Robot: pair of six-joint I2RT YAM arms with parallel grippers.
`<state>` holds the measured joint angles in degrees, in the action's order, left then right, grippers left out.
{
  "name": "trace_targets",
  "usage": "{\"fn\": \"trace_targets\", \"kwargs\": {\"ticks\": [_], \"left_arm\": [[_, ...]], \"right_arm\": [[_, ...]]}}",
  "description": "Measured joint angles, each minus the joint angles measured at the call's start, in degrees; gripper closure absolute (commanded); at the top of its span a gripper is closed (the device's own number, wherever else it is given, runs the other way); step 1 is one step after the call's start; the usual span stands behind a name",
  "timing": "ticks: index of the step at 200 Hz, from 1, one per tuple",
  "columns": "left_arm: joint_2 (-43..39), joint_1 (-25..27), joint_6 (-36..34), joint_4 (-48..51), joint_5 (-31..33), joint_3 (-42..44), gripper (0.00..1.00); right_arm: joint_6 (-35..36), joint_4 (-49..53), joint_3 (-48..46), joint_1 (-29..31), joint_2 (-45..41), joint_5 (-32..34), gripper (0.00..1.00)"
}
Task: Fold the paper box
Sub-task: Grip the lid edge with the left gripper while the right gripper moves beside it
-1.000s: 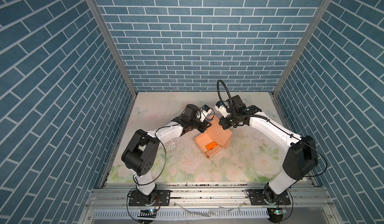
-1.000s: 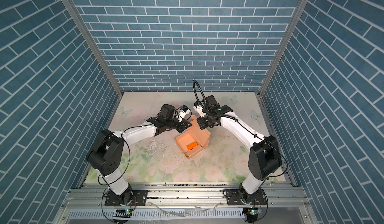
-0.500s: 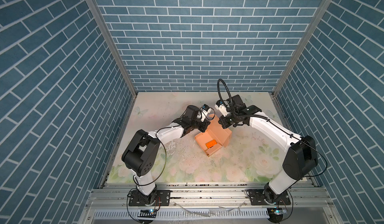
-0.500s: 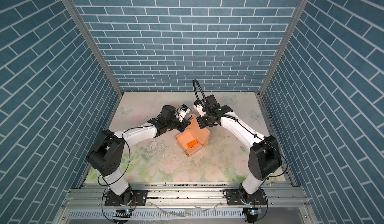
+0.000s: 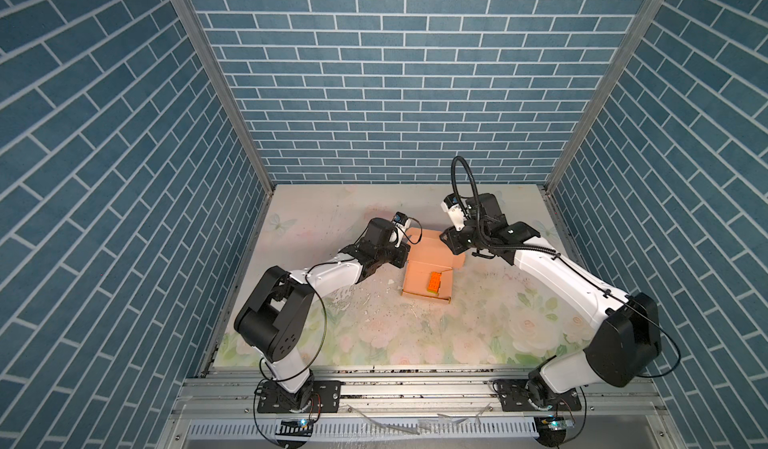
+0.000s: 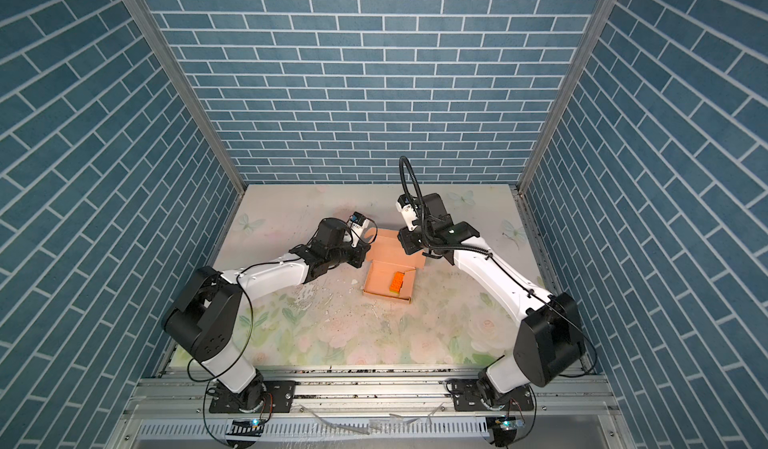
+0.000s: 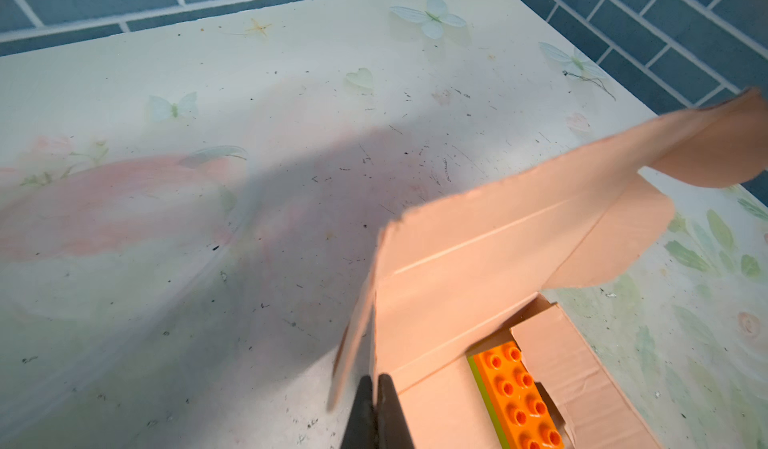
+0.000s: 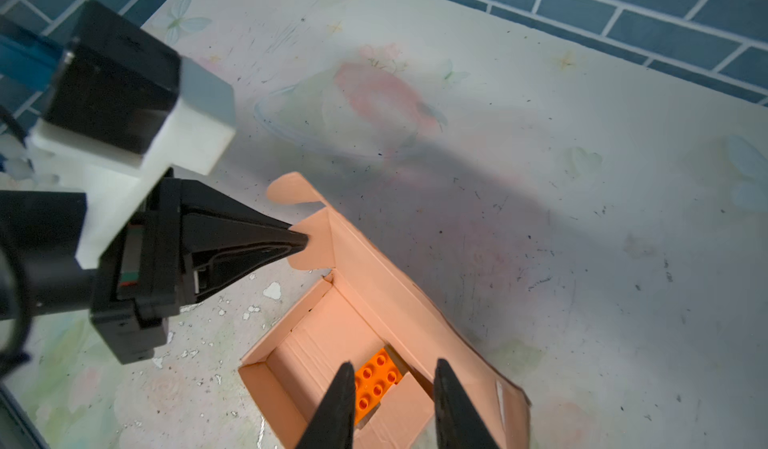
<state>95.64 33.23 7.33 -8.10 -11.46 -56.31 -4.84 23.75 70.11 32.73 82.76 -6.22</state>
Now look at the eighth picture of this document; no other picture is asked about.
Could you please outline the pink cardboard paper box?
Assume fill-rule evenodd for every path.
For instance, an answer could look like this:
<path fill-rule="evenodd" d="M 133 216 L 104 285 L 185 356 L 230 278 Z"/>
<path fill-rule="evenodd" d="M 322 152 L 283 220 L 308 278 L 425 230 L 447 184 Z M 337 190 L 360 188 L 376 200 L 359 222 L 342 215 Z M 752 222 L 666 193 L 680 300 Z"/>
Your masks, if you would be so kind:
<path fill-rule="evenodd" d="M 496 444 L 525 448 L 530 402 L 451 326 L 428 296 L 329 203 L 297 225 L 307 248 L 296 270 L 324 269 L 242 358 L 240 377 L 279 442 L 295 447 L 344 362 L 363 367 L 390 347 L 409 373 L 382 398 L 353 441 L 408 448 L 434 419 L 428 388 L 445 359 Z"/>

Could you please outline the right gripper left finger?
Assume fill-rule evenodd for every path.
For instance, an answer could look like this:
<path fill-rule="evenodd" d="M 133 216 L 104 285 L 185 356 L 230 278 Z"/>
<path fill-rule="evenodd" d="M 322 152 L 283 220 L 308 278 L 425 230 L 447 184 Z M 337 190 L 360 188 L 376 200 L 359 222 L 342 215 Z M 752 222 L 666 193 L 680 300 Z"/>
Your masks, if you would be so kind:
<path fill-rule="evenodd" d="M 353 365 L 344 362 L 301 436 L 296 449 L 350 449 L 356 410 Z"/>

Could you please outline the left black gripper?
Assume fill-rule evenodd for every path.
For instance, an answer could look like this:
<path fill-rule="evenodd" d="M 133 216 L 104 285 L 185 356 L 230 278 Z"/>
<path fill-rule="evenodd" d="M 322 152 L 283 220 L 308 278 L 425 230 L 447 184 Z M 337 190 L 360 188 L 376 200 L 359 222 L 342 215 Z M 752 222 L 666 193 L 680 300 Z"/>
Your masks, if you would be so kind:
<path fill-rule="evenodd" d="M 182 307 L 303 251 L 308 241 L 201 182 L 164 178 L 102 254 L 90 321 L 120 363 L 149 360 Z"/>

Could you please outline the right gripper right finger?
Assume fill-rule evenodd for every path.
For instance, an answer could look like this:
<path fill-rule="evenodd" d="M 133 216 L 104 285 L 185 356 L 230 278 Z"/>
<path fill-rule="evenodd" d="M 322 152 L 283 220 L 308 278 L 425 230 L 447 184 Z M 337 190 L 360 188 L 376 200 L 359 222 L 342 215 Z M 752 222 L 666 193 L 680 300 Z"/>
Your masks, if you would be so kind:
<path fill-rule="evenodd" d="M 499 448 L 445 359 L 437 360 L 433 389 L 439 448 Z"/>

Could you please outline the small orange tag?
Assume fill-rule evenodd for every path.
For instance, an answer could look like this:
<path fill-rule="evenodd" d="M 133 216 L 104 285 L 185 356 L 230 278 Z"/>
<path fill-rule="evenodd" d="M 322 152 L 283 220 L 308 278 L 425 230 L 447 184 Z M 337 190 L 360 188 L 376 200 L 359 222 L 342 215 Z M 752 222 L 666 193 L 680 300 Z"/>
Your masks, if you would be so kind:
<path fill-rule="evenodd" d="M 355 419 L 359 424 L 381 403 L 403 375 L 386 348 L 380 349 L 355 373 Z"/>

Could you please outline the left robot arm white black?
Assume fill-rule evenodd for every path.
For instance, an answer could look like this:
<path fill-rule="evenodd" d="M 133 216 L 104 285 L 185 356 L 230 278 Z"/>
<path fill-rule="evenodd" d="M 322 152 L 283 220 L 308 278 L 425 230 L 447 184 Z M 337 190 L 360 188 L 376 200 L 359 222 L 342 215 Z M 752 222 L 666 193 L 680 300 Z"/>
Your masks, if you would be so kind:
<path fill-rule="evenodd" d="M 306 235 L 194 180 L 163 177 L 97 259 L 75 252 L 80 193 L 1 195 L 1 316 L 13 322 L 3 366 L 28 360 L 32 320 L 85 310 L 116 359 L 150 359 L 169 320 L 247 274 L 303 251 Z"/>

